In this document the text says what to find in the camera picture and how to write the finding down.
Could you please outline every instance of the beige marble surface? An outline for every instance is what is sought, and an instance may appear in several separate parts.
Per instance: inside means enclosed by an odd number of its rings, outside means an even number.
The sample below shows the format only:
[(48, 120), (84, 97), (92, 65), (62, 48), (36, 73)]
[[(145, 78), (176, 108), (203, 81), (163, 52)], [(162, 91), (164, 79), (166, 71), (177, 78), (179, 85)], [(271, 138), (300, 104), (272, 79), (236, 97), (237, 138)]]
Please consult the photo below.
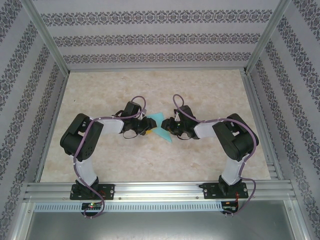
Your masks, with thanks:
[[(184, 97), (197, 119), (238, 113), (257, 132), (238, 70), (71, 73), (41, 182), (76, 179), (72, 159), (59, 143), (78, 113), (110, 116), (124, 109), (132, 97), (142, 95), (147, 100), (147, 114), (162, 112), (168, 118), (173, 116), (175, 93)], [(122, 134), (101, 136), (92, 155), (94, 170), (101, 182), (218, 180), (227, 156), (216, 138), (171, 138), (172, 143), (155, 133), (134, 139), (124, 139)], [(243, 176), (270, 179), (260, 145)]]

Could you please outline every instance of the teal plastic piece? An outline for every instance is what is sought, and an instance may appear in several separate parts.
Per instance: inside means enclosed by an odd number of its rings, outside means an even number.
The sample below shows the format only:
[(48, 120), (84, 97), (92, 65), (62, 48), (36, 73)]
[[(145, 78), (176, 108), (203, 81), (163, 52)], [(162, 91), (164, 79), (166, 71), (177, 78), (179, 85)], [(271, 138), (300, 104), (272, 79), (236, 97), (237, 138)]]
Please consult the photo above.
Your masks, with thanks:
[(155, 134), (157, 134), (160, 137), (167, 140), (168, 142), (172, 143), (170, 133), (168, 131), (164, 130), (163, 128), (161, 128), (161, 124), (162, 124), (163, 120), (165, 120), (163, 113), (162, 112), (154, 113), (154, 114), (148, 115), (147, 117), (155, 120), (155, 122), (156, 122), (157, 127), (153, 128), (152, 131)]

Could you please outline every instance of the purple cable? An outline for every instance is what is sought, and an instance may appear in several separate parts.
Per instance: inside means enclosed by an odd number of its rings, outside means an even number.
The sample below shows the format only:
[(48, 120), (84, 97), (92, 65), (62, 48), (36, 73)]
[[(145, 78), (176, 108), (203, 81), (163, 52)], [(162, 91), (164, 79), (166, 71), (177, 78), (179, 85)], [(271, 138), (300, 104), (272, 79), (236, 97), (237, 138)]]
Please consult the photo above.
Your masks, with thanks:
[(77, 148), (77, 150), (76, 150), (76, 152), (75, 152), (75, 154), (74, 154), (74, 156), (73, 156), (73, 169), (74, 169), (74, 172), (75, 172), (76, 176), (77, 176), (78, 179), (82, 182), (83, 185), (85, 185), (88, 189), (90, 189), (92, 192), (94, 192), (94, 193), (101, 199), (101, 203), (102, 203), (101, 211), (98, 212), (98, 213), (97, 213), (96, 215), (94, 215), (94, 216), (87, 216), (87, 215), (86, 215), (87, 209), (85, 209), (84, 212), (83, 212), (83, 215), (84, 215), (84, 217), (85, 217), (86, 219), (94, 219), (94, 218), (96, 218), (96, 217), (99, 217), (99, 216), (103, 213), (103, 211), (105, 210), (105, 200), (104, 200), (104, 198), (103, 198), (96, 190), (94, 190), (92, 187), (90, 187), (90, 186), (81, 178), (81, 176), (80, 176), (80, 174), (79, 174), (79, 172), (78, 172), (78, 170), (77, 170), (77, 156), (78, 156), (81, 148), (83, 147), (83, 145), (84, 145), (84, 143), (85, 143), (86, 137), (87, 137), (87, 135), (88, 135), (88, 132), (89, 132), (92, 124), (94, 124), (95, 121), (104, 120), (104, 119), (120, 119), (120, 120), (121, 120), (121, 119), (131, 119), (131, 118), (137, 117), (137, 116), (139, 116), (140, 114), (144, 113), (144, 111), (145, 111), (145, 109), (146, 109), (146, 106), (147, 106), (147, 101), (146, 101), (146, 99), (145, 99), (143, 96), (135, 96), (134, 98), (132, 98), (131, 101), (133, 102), (133, 100), (135, 100), (135, 99), (137, 99), (137, 98), (141, 98), (141, 99), (143, 100), (144, 106), (143, 106), (143, 108), (141, 109), (141, 111), (139, 111), (138, 113), (136, 113), (136, 114), (134, 114), (134, 115), (132, 115), (132, 116), (122, 116), (122, 117), (121, 117), (121, 116), (117, 116), (117, 117), (116, 117), (116, 116), (103, 116), (103, 117), (96, 117), (95, 119), (93, 119), (93, 120), (89, 123), (87, 129), (85, 130), (84, 135), (83, 135), (83, 138), (82, 138), (82, 140), (81, 140), (81, 142), (80, 142), (80, 144), (79, 144), (79, 146), (78, 146), (78, 148)]
[(181, 100), (182, 100), (182, 106), (185, 104), (185, 100), (183, 99), (183, 97), (179, 94), (175, 94), (173, 95), (172, 99), (173, 99), (173, 103), (175, 105), (175, 107), (183, 114), (185, 115), (186, 117), (198, 122), (198, 123), (213, 123), (213, 122), (223, 122), (223, 121), (229, 121), (229, 122), (232, 122), (232, 123), (236, 123), (240, 126), (242, 126), (245, 130), (248, 131), (248, 133), (250, 134), (250, 136), (252, 137), (252, 140), (253, 140), (253, 150), (252, 152), (243, 160), (243, 163), (240, 167), (240, 170), (239, 170), (239, 176), (242, 180), (245, 180), (245, 181), (252, 181), (253, 182), (253, 190), (252, 190), (252, 193), (250, 195), (250, 197), (248, 198), (248, 200), (245, 202), (245, 204), (237, 211), (235, 212), (234, 214), (232, 215), (237, 215), (238, 213), (240, 213), (246, 206), (247, 204), (250, 202), (250, 200), (252, 199), (252, 197), (254, 196), (255, 194), (255, 191), (256, 191), (256, 188), (257, 188), (257, 183), (255, 180), (251, 179), (251, 178), (245, 178), (245, 177), (242, 177), (241, 174), (242, 174), (242, 171), (244, 170), (244, 167), (246, 165), (246, 162), (248, 161), (249, 158), (251, 158), (251, 156), (255, 153), (256, 151), (256, 148), (257, 148), (257, 141), (256, 141), (256, 138), (254, 136), (254, 133), (251, 131), (251, 129), (249, 127), (247, 127), (245, 124), (243, 124), (242, 122), (239, 122), (237, 120), (233, 120), (233, 119), (229, 119), (229, 118), (218, 118), (218, 119), (212, 119), (212, 120), (198, 120), (192, 116), (190, 116), (189, 114), (185, 113), (184, 111), (182, 111), (180, 109), (180, 107), (178, 106), (176, 100), (175, 100), (175, 97), (179, 97)]

